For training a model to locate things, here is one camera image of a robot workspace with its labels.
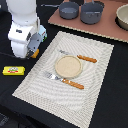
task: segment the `utensil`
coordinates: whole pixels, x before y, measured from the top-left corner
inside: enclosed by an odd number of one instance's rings
[[[60,5],[45,5],[42,4],[41,6],[50,6],[50,7],[59,7],[59,14],[60,17],[70,20],[74,19],[79,14],[79,5],[75,2],[64,2]]]
[[[54,75],[54,74],[52,74],[50,72],[45,71],[44,75],[45,75],[45,77],[47,77],[49,79],[60,80],[61,82],[65,83],[65,84],[68,84],[68,85],[71,85],[73,87],[76,87],[76,88],[79,88],[79,89],[84,89],[83,85],[75,83],[75,82],[72,82],[72,81],[67,80],[67,79],[59,78],[58,76],[56,76],[56,75]]]
[[[119,7],[116,15],[118,17],[120,26],[123,29],[128,30],[128,4]]]
[[[86,24],[95,24],[100,21],[103,12],[101,4],[92,2],[86,3],[81,6],[80,19]]]
[[[65,52],[65,51],[62,51],[62,50],[58,50],[59,52],[65,54],[65,55],[73,55],[72,53],[69,53],[69,52]],[[77,57],[79,59],[82,59],[82,60],[86,60],[86,61],[90,61],[90,62],[93,62],[93,63],[96,63],[97,60],[96,59],[93,59],[93,58],[89,58],[89,57],[86,57],[86,56],[82,56],[82,55],[77,55]]]

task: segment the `pot handle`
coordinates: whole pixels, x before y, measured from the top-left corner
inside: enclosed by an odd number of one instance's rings
[[[42,4],[41,6],[46,6],[46,7],[59,7],[60,5],[46,5],[46,4]]]
[[[86,2],[86,0],[85,0],[85,4],[86,4],[87,2]],[[92,3],[94,4],[94,0],[92,0]]]

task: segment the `gray pot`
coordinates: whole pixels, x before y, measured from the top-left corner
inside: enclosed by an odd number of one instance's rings
[[[69,2],[61,3],[60,5],[43,4],[42,6],[59,7],[60,17],[67,19],[67,20],[74,19],[79,14],[79,5],[75,2],[69,1]]]
[[[80,19],[86,24],[95,24],[100,21],[103,12],[103,6],[98,3],[86,3],[81,6]]]

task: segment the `black background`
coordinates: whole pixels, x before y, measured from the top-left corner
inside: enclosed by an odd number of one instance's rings
[[[57,8],[41,7],[41,4],[58,5],[61,2],[62,0],[37,0],[37,14],[40,17],[41,24],[47,30],[48,38],[41,43],[40,52],[36,59],[20,60],[0,54],[0,105],[30,116],[51,128],[78,128],[59,117],[12,96],[57,33],[63,31],[114,45],[89,128],[127,128],[128,44],[50,25],[48,20]],[[5,12],[0,15],[0,52],[13,55],[11,42],[8,40],[11,22],[10,13]],[[4,76],[2,71],[5,66],[24,66],[25,74],[24,76]]]

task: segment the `saucepan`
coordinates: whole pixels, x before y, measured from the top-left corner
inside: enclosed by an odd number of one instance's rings
[[[60,17],[70,20],[74,19],[79,14],[79,5],[75,2],[64,2],[60,5],[41,5],[41,6],[51,6],[51,7],[59,7]]]
[[[92,2],[86,3],[81,6],[80,19],[86,24],[95,24],[100,21],[103,12],[101,4]]]
[[[128,30],[128,4],[119,7],[116,14],[120,26],[123,29]]]

